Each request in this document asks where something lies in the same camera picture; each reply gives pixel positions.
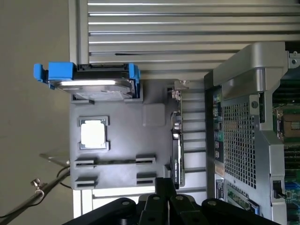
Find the green motherboard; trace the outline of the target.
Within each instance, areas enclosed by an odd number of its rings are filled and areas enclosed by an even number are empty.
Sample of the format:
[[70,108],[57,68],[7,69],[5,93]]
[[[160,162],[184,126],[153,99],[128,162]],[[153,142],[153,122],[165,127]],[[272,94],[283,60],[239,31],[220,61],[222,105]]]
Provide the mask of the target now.
[[[281,80],[272,95],[273,130],[278,135],[279,110],[300,108],[300,80]],[[284,143],[287,225],[300,225],[300,142]]]

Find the silver CPU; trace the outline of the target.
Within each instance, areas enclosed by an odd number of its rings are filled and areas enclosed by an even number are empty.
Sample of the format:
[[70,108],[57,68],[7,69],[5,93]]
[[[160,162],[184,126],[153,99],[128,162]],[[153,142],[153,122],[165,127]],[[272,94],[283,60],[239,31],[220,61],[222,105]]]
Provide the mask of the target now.
[[78,119],[80,128],[81,150],[109,150],[109,141],[107,140],[107,127],[109,126],[108,116],[80,117]]

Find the grey parts rack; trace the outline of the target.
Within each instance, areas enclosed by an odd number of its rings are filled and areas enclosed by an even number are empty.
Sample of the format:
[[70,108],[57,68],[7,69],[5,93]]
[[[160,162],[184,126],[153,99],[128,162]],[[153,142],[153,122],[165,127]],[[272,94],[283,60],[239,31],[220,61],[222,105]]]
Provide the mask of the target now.
[[[145,80],[139,99],[73,103],[70,107],[71,186],[75,190],[152,186],[171,177],[173,80]],[[183,96],[185,185],[204,191],[206,182],[205,97],[203,81],[187,81]],[[108,116],[109,150],[81,150],[80,117]]]

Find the hard disk with blue bracket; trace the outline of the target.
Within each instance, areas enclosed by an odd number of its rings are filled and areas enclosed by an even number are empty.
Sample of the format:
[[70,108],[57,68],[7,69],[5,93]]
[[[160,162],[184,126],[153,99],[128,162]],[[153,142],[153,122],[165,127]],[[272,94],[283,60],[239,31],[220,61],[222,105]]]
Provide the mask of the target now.
[[69,93],[75,101],[104,102],[140,98],[141,72],[134,63],[74,64],[49,62],[48,69],[35,64],[33,76],[48,85]]

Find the CPU socket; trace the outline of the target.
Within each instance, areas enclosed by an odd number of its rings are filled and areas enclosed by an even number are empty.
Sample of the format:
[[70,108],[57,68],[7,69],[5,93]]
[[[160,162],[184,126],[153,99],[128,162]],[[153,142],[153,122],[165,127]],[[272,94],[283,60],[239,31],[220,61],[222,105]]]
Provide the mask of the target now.
[[277,113],[278,135],[284,143],[300,143],[300,108],[284,108]]

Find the open metal PC case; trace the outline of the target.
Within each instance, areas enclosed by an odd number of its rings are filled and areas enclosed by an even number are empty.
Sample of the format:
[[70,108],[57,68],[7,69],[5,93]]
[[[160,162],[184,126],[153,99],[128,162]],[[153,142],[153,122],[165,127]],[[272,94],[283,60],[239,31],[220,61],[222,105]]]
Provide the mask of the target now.
[[204,77],[208,197],[287,225],[272,95],[300,80],[300,41],[257,42]]

